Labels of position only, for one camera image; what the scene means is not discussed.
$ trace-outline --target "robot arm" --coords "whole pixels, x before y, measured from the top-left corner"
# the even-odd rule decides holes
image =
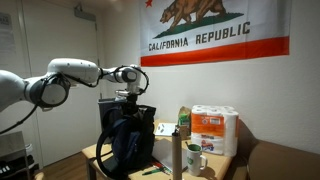
[[[22,79],[0,70],[0,112],[22,100],[42,109],[51,109],[66,101],[70,86],[84,84],[96,87],[100,79],[127,83],[125,90],[116,92],[118,96],[141,95],[148,86],[147,82],[144,90],[140,88],[141,74],[144,73],[136,65],[102,69],[90,61],[69,58],[53,59],[48,65],[47,74],[41,77]]]

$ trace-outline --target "wooden table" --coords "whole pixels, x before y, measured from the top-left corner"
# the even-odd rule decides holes
[[[159,123],[159,120],[155,121],[155,127],[157,127],[157,124]],[[168,140],[171,140],[171,137],[162,137],[162,136],[156,136],[156,140],[160,140],[162,138],[167,138]],[[182,141],[182,148],[186,148],[185,141]],[[101,154],[107,153],[111,150],[110,145],[103,145]],[[87,163],[87,173],[88,173],[88,179],[93,180],[96,179],[96,172],[98,172],[102,177],[105,179],[108,179],[104,173],[100,170],[99,165],[97,161],[95,160],[96,157],[96,145],[89,146],[82,150],[82,153],[86,157],[86,163]],[[203,155],[205,155],[208,159],[208,166],[207,168],[201,172],[201,175],[198,177],[191,176],[188,173],[188,170],[184,171],[182,173],[182,177],[184,180],[189,179],[213,179],[213,180],[222,180],[224,178],[224,175],[226,174],[229,165],[232,161],[232,157],[226,157],[226,156],[220,156],[220,155],[214,155],[210,153],[203,152]],[[102,160],[107,159],[111,155],[108,155],[106,157],[103,157]],[[129,174],[130,180],[157,180],[157,179],[172,179],[172,175],[167,175],[162,172],[142,176],[144,172],[148,172],[150,170],[154,170],[155,168],[149,167],[144,170],[135,172],[133,174]]]

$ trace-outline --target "paper towel package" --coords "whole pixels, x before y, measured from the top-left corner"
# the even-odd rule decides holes
[[[191,113],[191,142],[205,152],[235,156],[239,113],[231,106],[195,105]]]

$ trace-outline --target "coffee mug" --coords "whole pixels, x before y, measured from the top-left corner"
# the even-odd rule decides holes
[[[202,155],[202,148],[197,144],[189,144],[187,150],[188,172],[192,176],[199,176],[208,165],[208,159]]]

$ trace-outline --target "red stripe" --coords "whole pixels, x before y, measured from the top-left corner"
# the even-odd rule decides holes
[[[141,66],[194,64],[289,55],[289,36],[196,51],[141,57]]]

